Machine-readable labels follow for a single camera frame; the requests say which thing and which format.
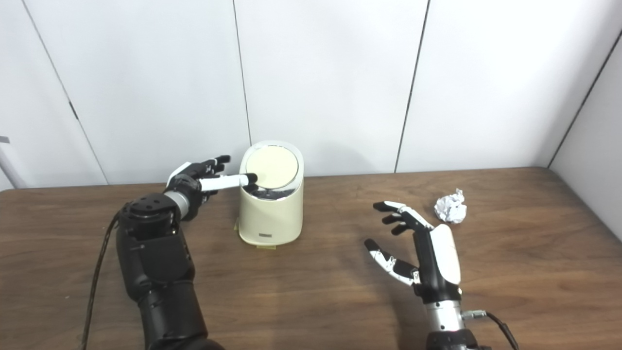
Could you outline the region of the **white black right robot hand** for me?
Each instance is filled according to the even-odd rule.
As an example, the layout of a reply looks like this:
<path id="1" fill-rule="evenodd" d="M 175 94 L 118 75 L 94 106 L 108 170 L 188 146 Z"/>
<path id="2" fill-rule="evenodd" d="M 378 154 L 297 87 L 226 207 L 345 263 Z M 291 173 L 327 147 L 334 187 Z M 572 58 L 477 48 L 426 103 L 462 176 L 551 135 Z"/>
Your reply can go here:
<path id="1" fill-rule="evenodd" d="M 413 208 L 399 202 L 375 202 L 373 208 L 389 213 L 382 223 L 396 224 L 391 230 L 394 236 L 413 231 L 418 265 L 397 259 L 373 239 L 367 239 L 364 245 L 375 262 L 391 277 L 413 287 L 424 304 L 460 302 L 461 269 L 451 228 L 445 224 L 433 226 Z"/>

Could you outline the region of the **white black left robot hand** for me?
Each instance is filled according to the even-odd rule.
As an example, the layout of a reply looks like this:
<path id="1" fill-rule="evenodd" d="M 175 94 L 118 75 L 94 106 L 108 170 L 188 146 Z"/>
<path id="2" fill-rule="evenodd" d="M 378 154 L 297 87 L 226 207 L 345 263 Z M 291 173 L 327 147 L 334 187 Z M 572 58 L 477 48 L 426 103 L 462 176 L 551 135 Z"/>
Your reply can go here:
<path id="1" fill-rule="evenodd" d="M 231 156 L 222 155 L 204 162 L 185 162 L 169 175 L 164 194 L 177 204 L 182 221 L 193 220 L 199 208 L 220 190 L 258 188 L 256 173 L 222 175 L 230 161 Z"/>

